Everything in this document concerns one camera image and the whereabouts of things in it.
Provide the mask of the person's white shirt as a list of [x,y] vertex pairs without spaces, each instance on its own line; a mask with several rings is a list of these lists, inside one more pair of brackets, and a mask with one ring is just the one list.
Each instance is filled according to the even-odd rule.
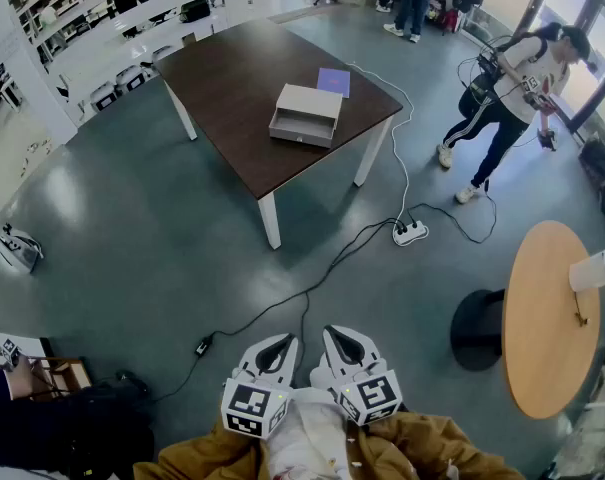
[[293,392],[286,416],[266,441],[272,480],[353,480],[347,421],[329,392]]

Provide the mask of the wooden shelf unit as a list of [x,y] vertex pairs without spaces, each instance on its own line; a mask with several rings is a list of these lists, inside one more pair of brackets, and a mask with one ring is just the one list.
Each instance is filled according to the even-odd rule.
[[52,401],[92,386],[81,359],[29,357],[34,377],[32,400]]

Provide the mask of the white desk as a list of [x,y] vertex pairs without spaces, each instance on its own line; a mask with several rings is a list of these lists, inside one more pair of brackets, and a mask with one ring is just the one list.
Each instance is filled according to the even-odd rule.
[[38,338],[22,337],[0,332],[0,366],[6,364],[6,358],[2,352],[6,341],[13,343],[20,352],[29,357],[43,357],[44,349]]

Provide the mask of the purple booklet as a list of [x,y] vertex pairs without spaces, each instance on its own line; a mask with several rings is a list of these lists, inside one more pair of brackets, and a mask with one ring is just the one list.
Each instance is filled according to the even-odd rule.
[[343,98],[348,99],[350,97],[350,80],[351,73],[349,71],[320,68],[317,89],[340,94]]

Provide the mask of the white power strip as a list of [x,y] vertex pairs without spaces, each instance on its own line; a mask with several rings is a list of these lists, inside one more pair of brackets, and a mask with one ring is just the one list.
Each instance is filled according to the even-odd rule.
[[399,247],[406,247],[414,242],[423,240],[429,235],[429,229],[421,221],[403,225],[400,224],[393,229],[392,238]]

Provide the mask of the person's right forearm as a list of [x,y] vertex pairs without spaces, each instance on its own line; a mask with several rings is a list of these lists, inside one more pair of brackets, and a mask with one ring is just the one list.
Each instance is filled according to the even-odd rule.
[[448,417],[398,412],[368,426],[361,450],[376,480],[526,480]]

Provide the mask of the person's left forearm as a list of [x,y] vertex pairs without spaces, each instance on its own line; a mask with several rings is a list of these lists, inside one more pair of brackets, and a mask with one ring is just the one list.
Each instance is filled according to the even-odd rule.
[[228,431],[218,419],[210,433],[162,449],[156,462],[133,466],[134,480],[271,480],[266,448]]

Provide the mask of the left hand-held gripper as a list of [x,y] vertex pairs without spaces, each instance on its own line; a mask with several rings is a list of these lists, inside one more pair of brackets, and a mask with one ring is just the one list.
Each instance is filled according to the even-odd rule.
[[299,339],[268,337],[250,346],[226,380],[221,416],[228,431],[266,440],[284,420],[291,399]]

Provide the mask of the white paper cup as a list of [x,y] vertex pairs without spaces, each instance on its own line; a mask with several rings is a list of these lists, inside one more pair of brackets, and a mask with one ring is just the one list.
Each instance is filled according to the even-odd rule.
[[572,264],[569,284],[576,293],[605,286],[605,250]]

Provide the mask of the person in brown apron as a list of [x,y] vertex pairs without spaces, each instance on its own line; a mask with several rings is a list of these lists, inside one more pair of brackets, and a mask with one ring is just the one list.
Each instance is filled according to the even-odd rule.
[[[476,448],[443,416],[400,411],[363,429],[348,426],[353,480],[526,480],[500,456]],[[201,437],[164,448],[156,462],[133,466],[135,480],[269,480],[267,445],[218,422]]]

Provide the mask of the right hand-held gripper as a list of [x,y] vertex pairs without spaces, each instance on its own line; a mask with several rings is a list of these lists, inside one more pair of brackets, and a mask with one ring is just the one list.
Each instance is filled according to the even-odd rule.
[[[395,414],[403,397],[396,373],[371,338],[344,326],[327,325],[322,333],[326,359],[311,370],[313,388],[327,391],[343,414],[358,426]],[[336,377],[331,368],[359,371]]]

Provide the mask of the white shelf rack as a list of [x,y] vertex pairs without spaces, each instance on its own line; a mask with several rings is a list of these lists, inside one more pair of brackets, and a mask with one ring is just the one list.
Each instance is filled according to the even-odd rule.
[[132,65],[156,77],[151,56],[157,49],[187,39],[199,40],[227,25],[225,0],[209,0],[211,16],[179,21],[180,6],[192,0],[69,0],[67,9],[44,20],[28,7],[19,11],[28,39],[43,54],[43,65],[73,119],[83,124],[96,113],[90,94]]

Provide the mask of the grey drawer box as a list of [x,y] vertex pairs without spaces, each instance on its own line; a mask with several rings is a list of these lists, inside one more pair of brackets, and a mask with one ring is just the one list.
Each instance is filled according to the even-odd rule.
[[295,110],[277,109],[269,124],[272,138],[331,148],[336,119]]

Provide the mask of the dark brown table white legs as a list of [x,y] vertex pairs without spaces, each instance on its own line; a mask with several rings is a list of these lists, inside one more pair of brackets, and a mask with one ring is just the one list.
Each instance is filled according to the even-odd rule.
[[321,69],[348,70],[327,51],[270,20],[253,20],[190,44],[157,69],[187,131],[209,139],[256,199],[271,248],[281,245],[275,193],[359,136],[373,131],[354,183],[362,186],[403,106],[359,73],[329,148],[271,137],[276,101],[288,84],[314,87]]

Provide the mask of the round wooden table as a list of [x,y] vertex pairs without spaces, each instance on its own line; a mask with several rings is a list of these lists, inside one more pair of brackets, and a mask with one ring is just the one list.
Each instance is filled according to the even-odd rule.
[[589,254],[579,237],[557,221],[531,228],[516,254],[505,290],[502,357],[511,395],[533,419],[560,413],[591,368],[600,330],[598,289],[577,293],[590,319],[575,316],[569,267]]

